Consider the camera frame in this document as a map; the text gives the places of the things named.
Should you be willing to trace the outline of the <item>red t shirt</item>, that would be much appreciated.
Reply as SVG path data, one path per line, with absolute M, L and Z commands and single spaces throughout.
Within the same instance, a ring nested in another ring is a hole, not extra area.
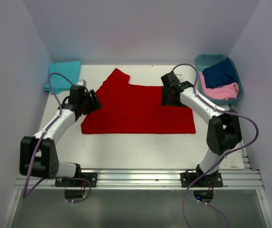
M 83 134 L 195 134 L 193 112 L 185 106 L 162 106 L 162 87 L 131 85 L 119 69 L 96 91 L 102 107 L 81 123 Z

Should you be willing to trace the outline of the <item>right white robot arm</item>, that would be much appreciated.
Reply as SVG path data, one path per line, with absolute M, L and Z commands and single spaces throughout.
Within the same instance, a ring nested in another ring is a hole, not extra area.
M 234 110 L 226 111 L 202 97 L 188 81 L 180 82 L 172 72 L 161 77 L 162 104 L 184 105 L 192 109 L 207 124 L 206 143 L 208 150 L 197 166 L 195 175 L 199 186 L 207 186 L 212 174 L 218 171 L 220 159 L 225 152 L 234 149 L 242 140 L 238 116 Z

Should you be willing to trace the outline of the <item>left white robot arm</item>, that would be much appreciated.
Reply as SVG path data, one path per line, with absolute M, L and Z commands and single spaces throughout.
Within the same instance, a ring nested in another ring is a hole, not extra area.
M 52 120 L 33 136 L 22 138 L 20 174 L 43 179 L 66 178 L 71 186 L 80 185 L 83 180 L 80 165 L 59 161 L 56 144 L 80 117 L 101 107 L 94 90 L 87 90 L 83 85 L 72 85 L 69 96 L 60 104 Z

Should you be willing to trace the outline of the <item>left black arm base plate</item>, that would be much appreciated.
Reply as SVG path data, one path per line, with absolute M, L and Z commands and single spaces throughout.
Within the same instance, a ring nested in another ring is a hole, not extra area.
M 97 183 L 97 173 L 96 172 L 81 172 L 76 177 L 63 177 L 56 178 L 56 187 L 69 187 L 69 188 L 85 188 L 89 185 L 93 188 L 96 187 Z

